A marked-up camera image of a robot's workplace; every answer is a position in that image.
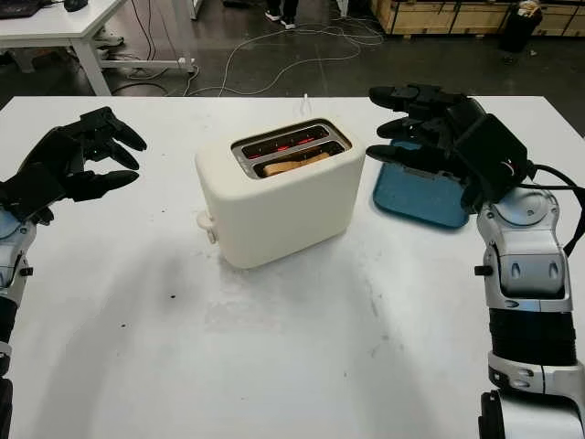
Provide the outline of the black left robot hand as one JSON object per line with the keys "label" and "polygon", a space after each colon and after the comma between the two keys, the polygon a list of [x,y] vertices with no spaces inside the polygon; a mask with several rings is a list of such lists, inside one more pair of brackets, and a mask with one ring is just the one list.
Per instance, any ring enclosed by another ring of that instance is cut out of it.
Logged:
{"label": "black left robot hand", "polygon": [[[45,134],[25,158],[22,166],[42,165],[63,187],[66,198],[76,202],[101,198],[127,186],[139,176],[139,164],[127,151],[144,151],[144,139],[112,109],[102,107],[84,113],[75,123],[58,126]],[[85,163],[110,158],[122,169],[96,174]]]}

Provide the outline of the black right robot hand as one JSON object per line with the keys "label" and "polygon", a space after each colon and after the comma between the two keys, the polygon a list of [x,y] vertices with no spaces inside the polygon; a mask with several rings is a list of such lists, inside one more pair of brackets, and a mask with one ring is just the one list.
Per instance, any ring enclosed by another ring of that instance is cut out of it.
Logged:
{"label": "black right robot hand", "polygon": [[481,105],[464,94],[421,84],[373,87],[369,90],[369,99],[377,106],[406,114],[380,125],[377,128],[379,137],[410,142],[419,148],[407,150],[396,145],[371,145],[366,154],[383,163],[395,163],[407,169],[431,175],[443,174],[453,179],[463,188],[463,210],[469,214],[477,213],[482,206],[479,186],[455,152],[455,144],[483,117]]}

